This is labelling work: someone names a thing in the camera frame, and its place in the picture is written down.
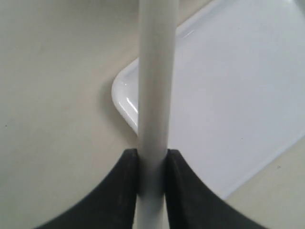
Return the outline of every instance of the countertop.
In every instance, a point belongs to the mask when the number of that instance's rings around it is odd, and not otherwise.
[[[181,0],[180,22],[208,1]],[[57,216],[136,147],[111,85],[138,55],[137,20],[138,0],[1,0],[0,228]],[[304,150],[302,139],[228,203],[269,228],[304,228]]]

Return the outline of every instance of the beige surface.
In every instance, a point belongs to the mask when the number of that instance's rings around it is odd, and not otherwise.
[[[207,1],[182,0],[181,20]],[[112,105],[111,84],[137,57],[138,1],[0,6],[0,228],[32,228],[79,201],[136,146]],[[266,225],[304,228],[301,149],[228,201]]]

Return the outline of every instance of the black rubber piece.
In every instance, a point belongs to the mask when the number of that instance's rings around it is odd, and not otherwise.
[[[131,229],[138,171],[137,150],[125,150],[108,176],[87,197],[38,229]]]
[[[214,194],[178,150],[169,150],[165,198],[171,229],[263,229]]]

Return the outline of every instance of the white rod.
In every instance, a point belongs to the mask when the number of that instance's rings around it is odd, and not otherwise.
[[[140,0],[138,228],[160,229],[179,0]]]

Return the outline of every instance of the white plastic tray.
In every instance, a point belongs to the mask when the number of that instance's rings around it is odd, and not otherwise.
[[[293,0],[214,0],[177,30],[169,146],[222,198],[305,134],[303,13]],[[138,60],[112,98],[137,132]]]

